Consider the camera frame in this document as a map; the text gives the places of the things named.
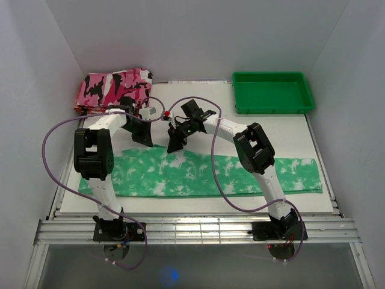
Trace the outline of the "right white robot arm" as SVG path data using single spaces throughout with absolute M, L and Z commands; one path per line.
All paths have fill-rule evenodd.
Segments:
M 279 183 L 275 151 L 260 124 L 243 125 L 222 118 L 220 111 L 203 111 L 193 97 L 185 98 L 182 111 L 186 115 L 183 122 L 175 120 L 170 110 L 163 117 L 168 121 L 169 153 L 182 150 L 187 138 L 196 132 L 229 141 L 235 146 L 241 166 L 253 175 L 262 190 L 273 235 L 286 239 L 296 229 L 304 229 L 298 209 L 286 199 Z

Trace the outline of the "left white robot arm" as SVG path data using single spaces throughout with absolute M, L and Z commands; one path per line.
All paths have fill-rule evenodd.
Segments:
M 128 233 L 123 222 L 123 208 L 112 185 L 114 168 L 112 136 L 120 129 L 131 133 L 132 141 L 152 147 L 151 115 L 154 107 L 143 107 L 128 98 L 122 105 L 112 105 L 94 124 L 77 129 L 74 135 L 74 168 L 87 181 L 93 197 L 98 201 L 95 222 L 106 228 L 113 240 L 122 240 Z

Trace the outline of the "green tie-dye trousers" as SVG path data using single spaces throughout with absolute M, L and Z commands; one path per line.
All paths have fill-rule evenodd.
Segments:
M 219 197 L 216 181 L 228 197 L 262 195 L 238 157 L 191 151 L 169 154 L 161 146 L 132 148 L 116 155 L 111 179 L 116 196 L 121 197 Z

